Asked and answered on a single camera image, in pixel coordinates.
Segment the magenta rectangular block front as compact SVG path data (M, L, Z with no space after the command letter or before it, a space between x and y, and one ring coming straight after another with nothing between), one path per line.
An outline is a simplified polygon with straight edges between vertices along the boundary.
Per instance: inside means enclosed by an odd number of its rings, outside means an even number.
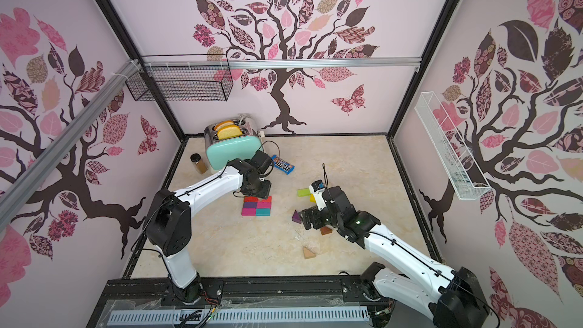
M243 217L255 217L256 216L256 210L255 209L251 209L251 208L244 208L241 210L241 215Z

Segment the magenta rectangular block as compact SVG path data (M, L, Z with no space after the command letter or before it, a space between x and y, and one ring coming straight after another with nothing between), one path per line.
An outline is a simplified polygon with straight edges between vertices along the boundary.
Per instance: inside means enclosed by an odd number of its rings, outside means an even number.
M257 209L268 209L272 208L272 204L270 202L261 202L257 204Z
M255 209L251 209L251 208L244 208L241 210L241 215L243 217L255 217L256 216L256 210Z

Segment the lime green block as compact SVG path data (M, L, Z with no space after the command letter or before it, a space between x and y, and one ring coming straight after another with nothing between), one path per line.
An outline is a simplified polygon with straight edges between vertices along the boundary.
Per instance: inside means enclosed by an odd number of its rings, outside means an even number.
M310 192L309 188L303 188L303 189L297 190L298 197L309 197L310 195L311 195L311 192Z

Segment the purple rectangular block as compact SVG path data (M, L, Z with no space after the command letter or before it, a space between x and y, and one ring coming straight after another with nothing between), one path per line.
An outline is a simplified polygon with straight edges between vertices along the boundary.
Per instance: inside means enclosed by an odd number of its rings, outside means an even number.
M253 209L253 210L255 210L257 208L257 203L244 202L243 208L244 209Z

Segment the purple triangular wooden block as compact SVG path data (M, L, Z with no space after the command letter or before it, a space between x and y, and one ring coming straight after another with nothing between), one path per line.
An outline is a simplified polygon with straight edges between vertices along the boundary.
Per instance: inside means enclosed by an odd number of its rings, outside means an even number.
M294 223L298 223L298 224L302 224L302 219L298 213L297 210L294 211L293 215L292 215L292 221Z

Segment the teal rectangular block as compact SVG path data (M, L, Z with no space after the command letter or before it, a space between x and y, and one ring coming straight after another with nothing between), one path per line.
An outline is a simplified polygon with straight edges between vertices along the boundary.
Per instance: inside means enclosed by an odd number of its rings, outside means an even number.
M257 208L255 212L256 217L269 217L271 215L271 209L268 208Z

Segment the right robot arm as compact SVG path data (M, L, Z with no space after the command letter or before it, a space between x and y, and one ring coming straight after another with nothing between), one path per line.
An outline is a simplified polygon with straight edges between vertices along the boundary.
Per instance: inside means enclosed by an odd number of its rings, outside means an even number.
M339 187L321 180L308 190L315 206L300 212L305 229L335 229L344 240L386 261L361 275L363 294L393 299L423 314L435 327L481 327L491 307L475 274L442 264L404 242L366 211L358 211Z

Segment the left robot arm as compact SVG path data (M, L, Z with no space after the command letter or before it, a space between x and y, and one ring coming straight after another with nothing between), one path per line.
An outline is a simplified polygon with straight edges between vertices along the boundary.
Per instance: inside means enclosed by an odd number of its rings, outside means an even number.
M200 274L191 262L187 247L192 237L192 220L203 208L229 193L267 199L273 161L259 152L252 159L234 159L226 167L187 188L159 190L153 199L144 233L162 258L172 289L188 305L200 299Z

